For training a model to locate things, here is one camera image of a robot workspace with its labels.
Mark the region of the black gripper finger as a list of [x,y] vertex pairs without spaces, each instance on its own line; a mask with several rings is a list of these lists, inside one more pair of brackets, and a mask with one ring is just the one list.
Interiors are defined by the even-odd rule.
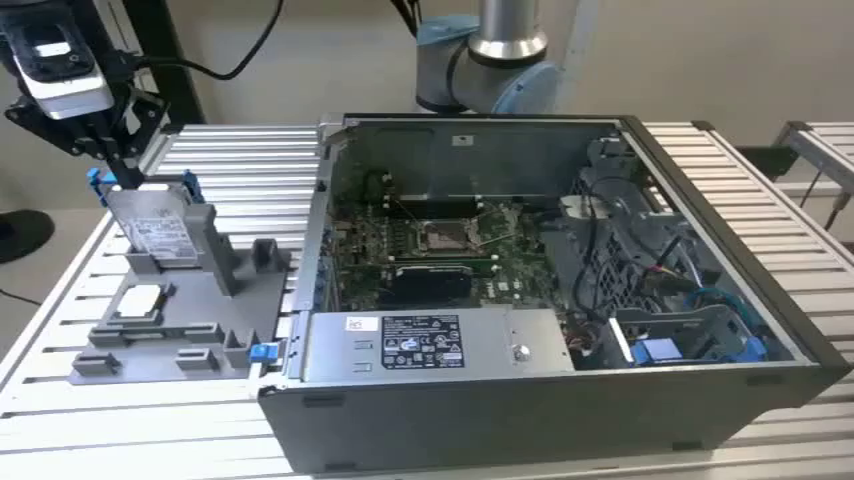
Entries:
[[105,142],[105,163],[122,189],[134,190],[144,182],[138,158],[144,146],[133,143]]

